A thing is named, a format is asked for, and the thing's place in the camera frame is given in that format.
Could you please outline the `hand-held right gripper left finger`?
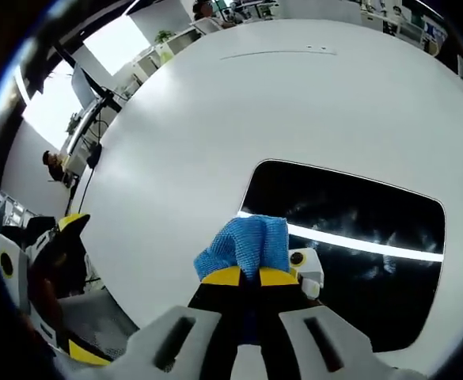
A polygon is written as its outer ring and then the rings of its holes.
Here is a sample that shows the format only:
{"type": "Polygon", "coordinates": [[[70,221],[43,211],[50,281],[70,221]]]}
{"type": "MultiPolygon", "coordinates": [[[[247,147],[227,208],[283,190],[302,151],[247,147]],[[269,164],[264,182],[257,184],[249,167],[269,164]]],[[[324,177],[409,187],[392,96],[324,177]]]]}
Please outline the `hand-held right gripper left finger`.
{"type": "Polygon", "coordinates": [[[128,379],[230,379],[248,333],[255,281],[238,267],[205,277],[187,306],[175,306],[127,343],[128,379]]]}

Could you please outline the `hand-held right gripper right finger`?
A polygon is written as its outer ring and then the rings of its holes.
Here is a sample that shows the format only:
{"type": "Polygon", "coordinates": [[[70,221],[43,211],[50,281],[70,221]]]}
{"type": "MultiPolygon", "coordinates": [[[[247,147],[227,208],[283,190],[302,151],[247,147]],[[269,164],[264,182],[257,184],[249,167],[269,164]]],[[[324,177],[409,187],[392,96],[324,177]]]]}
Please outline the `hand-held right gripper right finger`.
{"type": "Polygon", "coordinates": [[[392,379],[370,339],[310,302],[298,281],[273,268],[259,270],[257,329],[269,379],[392,379]]]}

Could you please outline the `person's left hand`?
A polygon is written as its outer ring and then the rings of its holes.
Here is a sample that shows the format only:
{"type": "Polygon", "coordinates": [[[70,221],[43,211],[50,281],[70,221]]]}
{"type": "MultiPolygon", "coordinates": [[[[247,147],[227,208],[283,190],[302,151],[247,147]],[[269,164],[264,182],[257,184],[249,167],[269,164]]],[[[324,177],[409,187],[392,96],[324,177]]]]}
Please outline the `person's left hand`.
{"type": "Polygon", "coordinates": [[[29,299],[38,314],[57,332],[64,330],[63,311],[51,278],[65,261],[64,253],[54,260],[37,261],[28,271],[29,299]]]}

